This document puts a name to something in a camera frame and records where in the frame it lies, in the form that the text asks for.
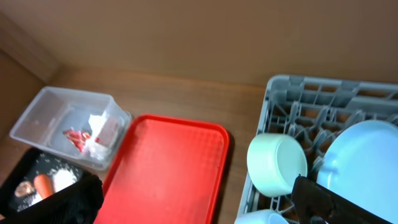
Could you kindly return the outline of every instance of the brown wall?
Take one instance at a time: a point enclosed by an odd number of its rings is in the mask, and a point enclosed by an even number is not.
[[[0,138],[43,86],[42,81],[0,50]]]
[[[0,10],[73,66],[398,82],[397,0],[2,0]]]

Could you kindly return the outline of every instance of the clear plastic container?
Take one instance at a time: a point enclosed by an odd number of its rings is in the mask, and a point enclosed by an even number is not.
[[[47,86],[18,119],[10,136],[78,164],[105,170],[130,122],[131,115],[110,95]],[[71,130],[89,136],[80,150],[66,134]]]

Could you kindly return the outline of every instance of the wooden table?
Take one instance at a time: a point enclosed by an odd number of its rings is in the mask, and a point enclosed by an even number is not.
[[[50,85],[108,93],[134,116],[144,113],[210,121],[234,139],[224,170],[214,223],[233,223],[246,178],[246,153],[259,120],[266,83],[261,86],[213,83],[113,70],[68,69]],[[7,178],[27,145],[0,142],[0,182]],[[104,179],[107,172],[97,172]]]

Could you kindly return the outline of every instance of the black tray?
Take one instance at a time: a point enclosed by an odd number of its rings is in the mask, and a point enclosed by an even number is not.
[[[32,198],[31,195],[18,198],[14,194],[16,187],[22,181],[28,180],[33,183],[36,175],[50,174],[52,169],[61,167],[72,169],[77,181],[90,175],[89,172],[70,164],[64,159],[36,148],[29,149],[0,188],[0,214],[9,217],[28,207],[29,197]]]

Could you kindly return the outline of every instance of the dish rack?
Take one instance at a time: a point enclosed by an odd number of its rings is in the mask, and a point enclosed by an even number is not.
[[[308,178],[317,180],[330,144],[348,127],[368,119],[398,124],[398,85],[276,75],[266,88],[257,133],[284,133],[303,147]],[[267,198],[246,176],[238,216],[262,209],[298,224],[290,195]]]

